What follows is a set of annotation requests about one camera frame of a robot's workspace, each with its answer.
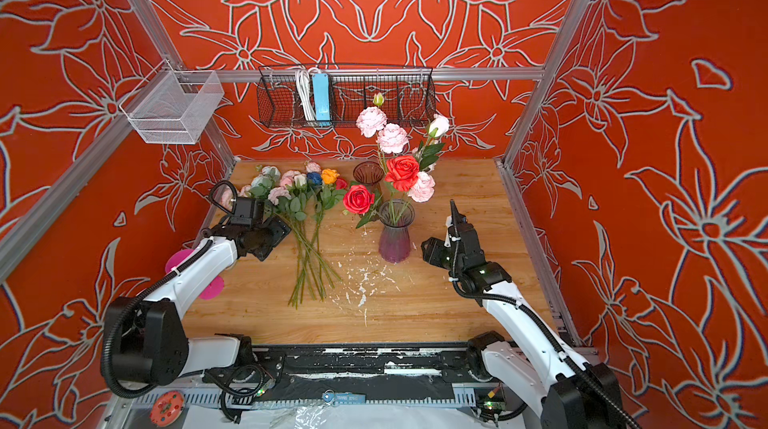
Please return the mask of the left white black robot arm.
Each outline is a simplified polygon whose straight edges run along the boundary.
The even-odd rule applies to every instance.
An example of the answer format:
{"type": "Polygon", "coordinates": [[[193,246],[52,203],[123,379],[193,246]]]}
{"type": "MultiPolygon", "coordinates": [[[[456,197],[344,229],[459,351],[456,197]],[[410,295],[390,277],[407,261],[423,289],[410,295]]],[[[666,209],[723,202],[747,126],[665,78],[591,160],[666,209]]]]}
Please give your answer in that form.
{"type": "Polygon", "coordinates": [[[136,399],[195,374],[228,392],[228,376],[258,369],[249,337],[189,338],[183,318],[222,272],[247,256],[265,261],[291,229],[280,216],[267,214],[262,199],[233,195],[228,203],[211,203],[223,216],[201,231],[192,253],[150,287],[115,299],[106,310],[100,373],[118,397],[136,399]]]}

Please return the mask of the brown ribbed glass vase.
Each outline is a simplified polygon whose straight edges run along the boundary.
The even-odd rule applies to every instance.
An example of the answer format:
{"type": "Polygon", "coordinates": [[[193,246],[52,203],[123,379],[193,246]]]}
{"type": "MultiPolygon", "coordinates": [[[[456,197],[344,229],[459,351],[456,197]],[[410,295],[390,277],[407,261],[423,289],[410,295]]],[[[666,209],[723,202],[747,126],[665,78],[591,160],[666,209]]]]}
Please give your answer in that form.
{"type": "Polygon", "coordinates": [[[381,195],[381,181],[384,179],[384,170],[374,161],[363,161],[353,169],[353,182],[365,186],[375,195],[381,195]]]}

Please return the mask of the pink rose bunch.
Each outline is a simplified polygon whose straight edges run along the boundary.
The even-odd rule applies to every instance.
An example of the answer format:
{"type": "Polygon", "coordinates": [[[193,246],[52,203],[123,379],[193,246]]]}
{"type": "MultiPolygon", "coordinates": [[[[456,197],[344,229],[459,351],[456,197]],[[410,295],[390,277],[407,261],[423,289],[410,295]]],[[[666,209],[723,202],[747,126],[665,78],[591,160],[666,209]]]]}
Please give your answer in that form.
{"type": "MultiPolygon", "coordinates": [[[[302,170],[284,172],[274,165],[260,166],[250,183],[241,188],[229,187],[214,197],[225,209],[232,209],[238,196],[263,200],[266,214],[280,216],[291,228],[297,244],[296,281],[289,299],[289,305],[294,308],[303,303],[305,297],[325,299],[328,289],[340,279],[322,254],[320,229],[315,231],[315,196],[306,174],[321,169],[330,168],[314,161],[306,163],[302,170]]],[[[338,204],[347,192],[348,183],[339,175],[336,187],[338,204]]]]}

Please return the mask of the pink plastic cup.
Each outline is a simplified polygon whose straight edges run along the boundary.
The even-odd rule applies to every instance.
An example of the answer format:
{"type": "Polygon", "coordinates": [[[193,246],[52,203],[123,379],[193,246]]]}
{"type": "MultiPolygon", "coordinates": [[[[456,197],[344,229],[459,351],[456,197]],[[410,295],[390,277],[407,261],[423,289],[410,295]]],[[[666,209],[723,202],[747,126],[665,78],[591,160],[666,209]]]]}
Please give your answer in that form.
{"type": "MultiPolygon", "coordinates": [[[[192,249],[181,249],[175,252],[165,263],[165,272],[169,273],[174,267],[180,265],[193,253],[192,249]]],[[[216,298],[224,290],[225,281],[222,276],[216,276],[198,296],[201,300],[216,298]]]]}

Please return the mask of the blue rose stem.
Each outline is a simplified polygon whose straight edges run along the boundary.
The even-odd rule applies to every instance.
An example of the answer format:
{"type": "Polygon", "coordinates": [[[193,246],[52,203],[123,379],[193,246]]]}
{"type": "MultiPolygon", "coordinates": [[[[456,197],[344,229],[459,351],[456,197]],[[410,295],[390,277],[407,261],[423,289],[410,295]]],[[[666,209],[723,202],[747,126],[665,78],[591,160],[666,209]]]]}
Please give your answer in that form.
{"type": "Polygon", "coordinates": [[[322,186],[324,184],[322,175],[319,172],[308,172],[307,180],[312,186],[322,186]]]}

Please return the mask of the pink double rose stem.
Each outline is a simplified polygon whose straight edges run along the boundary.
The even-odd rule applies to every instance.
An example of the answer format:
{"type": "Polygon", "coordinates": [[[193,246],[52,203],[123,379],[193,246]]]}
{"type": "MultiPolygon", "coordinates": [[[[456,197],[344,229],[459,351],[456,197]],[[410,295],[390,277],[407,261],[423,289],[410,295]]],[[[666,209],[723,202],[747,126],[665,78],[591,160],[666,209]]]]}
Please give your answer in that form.
{"type": "MultiPolygon", "coordinates": [[[[406,146],[408,145],[408,133],[398,123],[390,122],[388,116],[382,109],[384,96],[382,93],[374,95],[373,104],[366,107],[356,119],[356,127],[361,134],[367,138],[376,139],[376,160],[384,170],[384,179],[381,183],[387,184],[385,175],[387,173],[386,161],[390,158],[406,155],[406,146]]],[[[394,197],[392,189],[386,186],[390,195],[394,197]]]]}

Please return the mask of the white pink rose stem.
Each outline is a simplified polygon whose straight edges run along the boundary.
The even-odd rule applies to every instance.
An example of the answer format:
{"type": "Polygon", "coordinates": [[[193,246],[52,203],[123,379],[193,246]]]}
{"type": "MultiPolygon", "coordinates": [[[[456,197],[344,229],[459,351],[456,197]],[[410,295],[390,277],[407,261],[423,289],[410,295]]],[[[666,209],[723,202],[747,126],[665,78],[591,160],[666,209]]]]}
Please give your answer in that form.
{"type": "Polygon", "coordinates": [[[415,203],[425,203],[435,193],[436,182],[432,171],[444,152],[445,142],[443,138],[447,135],[449,129],[450,120],[442,114],[436,114],[427,125],[424,139],[410,154],[420,162],[418,181],[406,193],[406,196],[415,203]]]}

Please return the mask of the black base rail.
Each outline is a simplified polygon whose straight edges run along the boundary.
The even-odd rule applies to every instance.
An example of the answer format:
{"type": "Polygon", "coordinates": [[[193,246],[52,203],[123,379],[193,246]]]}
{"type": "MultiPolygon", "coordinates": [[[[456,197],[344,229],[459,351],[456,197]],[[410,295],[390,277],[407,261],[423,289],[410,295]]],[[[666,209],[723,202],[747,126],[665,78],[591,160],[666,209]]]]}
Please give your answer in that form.
{"type": "Polygon", "coordinates": [[[212,369],[201,380],[255,389],[255,401],[351,393],[369,402],[452,401],[490,382],[470,368],[465,342],[257,346],[250,366],[212,369]]]}

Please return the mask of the red rose stem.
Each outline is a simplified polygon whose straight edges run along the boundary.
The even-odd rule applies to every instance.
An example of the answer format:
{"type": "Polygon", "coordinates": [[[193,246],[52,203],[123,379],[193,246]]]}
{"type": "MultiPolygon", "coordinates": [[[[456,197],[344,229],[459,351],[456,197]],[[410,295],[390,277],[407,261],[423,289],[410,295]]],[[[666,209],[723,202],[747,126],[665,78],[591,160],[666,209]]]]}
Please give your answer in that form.
{"type": "Polygon", "coordinates": [[[398,225],[408,207],[408,203],[403,199],[403,196],[418,181],[420,162],[413,155],[400,155],[388,159],[386,161],[386,169],[385,181],[391,187],[392,193],[397,192],[401,196],[399,204],[389,204],[391,220],[395,225],[398,225]]]}
{"type": "Polygon", "coordinates": [[[359,216],[356,229],[374,220],[392,227],[396,225],[394,198],[385,197],[363,184],[352,185],[344,195],[343,204],[348,212],[359,216]]]}

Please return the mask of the orange rose stem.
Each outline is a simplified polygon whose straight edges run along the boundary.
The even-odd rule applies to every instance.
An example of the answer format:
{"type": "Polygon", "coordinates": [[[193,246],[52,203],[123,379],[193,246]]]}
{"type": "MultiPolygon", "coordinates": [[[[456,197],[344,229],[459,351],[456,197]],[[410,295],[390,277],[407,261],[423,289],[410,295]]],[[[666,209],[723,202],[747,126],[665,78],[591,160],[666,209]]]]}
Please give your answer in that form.
{"type": "Polygon", "coordinates": [[[318,232],[325,212],[332,209],[338,202],[336,181],[339,173],[334,169],[321,169],[312,172],[319,172],[324,181],[322,186],[311,185],[315,196],[315,231],[318,232]]]}

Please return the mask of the light blue box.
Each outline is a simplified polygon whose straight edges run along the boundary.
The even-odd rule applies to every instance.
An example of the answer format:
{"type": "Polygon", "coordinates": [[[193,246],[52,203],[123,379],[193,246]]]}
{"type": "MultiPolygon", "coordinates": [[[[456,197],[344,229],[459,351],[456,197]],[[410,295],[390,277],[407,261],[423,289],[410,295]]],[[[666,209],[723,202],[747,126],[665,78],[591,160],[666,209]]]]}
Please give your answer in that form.
{"type": "Polygon", "coordinates": [[[320,126],[331,124],[330,84],[325,73],[312,75],[312,89],[315,105],[315,120],[320,126]]]}

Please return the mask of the purple ribbed glass vase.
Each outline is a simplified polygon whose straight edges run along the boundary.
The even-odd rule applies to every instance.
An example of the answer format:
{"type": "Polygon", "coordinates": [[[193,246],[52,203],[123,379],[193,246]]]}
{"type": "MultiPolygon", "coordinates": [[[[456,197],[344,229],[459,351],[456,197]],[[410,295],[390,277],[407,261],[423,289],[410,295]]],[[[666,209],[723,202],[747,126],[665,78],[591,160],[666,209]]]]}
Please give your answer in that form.
{"type": "Polygon", "coordinates": [[[383,224],[379,239],[379,254],[389,263],[400,263],[412,249],[409,228],[415,220],[413,206],[403,199],[384,202],[378,209],[383,224]]]}

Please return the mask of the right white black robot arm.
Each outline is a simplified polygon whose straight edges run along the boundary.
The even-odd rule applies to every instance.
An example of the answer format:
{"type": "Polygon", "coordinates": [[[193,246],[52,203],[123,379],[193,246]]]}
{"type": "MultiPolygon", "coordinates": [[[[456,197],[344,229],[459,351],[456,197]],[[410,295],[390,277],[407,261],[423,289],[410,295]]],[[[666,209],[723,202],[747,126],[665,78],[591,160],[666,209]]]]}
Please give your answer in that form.
{"type": "Polygon", "coordinates": [[[493,316],[506,337],[478,338],[481,367],[508,387],[543,428],[636,428],[617,377],[593,364],[532,309],[511,275],[486,259],[479,236],[457,206],[444,239],[421,244],[428,264],[447,270],[455,292],[493,316]]]}

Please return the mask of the clear plastic wall bin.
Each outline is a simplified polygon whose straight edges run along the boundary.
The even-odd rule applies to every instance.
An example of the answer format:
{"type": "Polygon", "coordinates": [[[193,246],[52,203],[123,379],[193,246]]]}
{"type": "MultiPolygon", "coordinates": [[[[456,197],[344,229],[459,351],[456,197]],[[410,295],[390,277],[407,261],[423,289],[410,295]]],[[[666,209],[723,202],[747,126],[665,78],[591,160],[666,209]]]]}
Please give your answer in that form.
{"type": "Polygon", "coordinates": [[[144,142],[188,145],[199,141],[223,97],[216,72],[180,71],[162,60],[118,110],[144,142]]]}

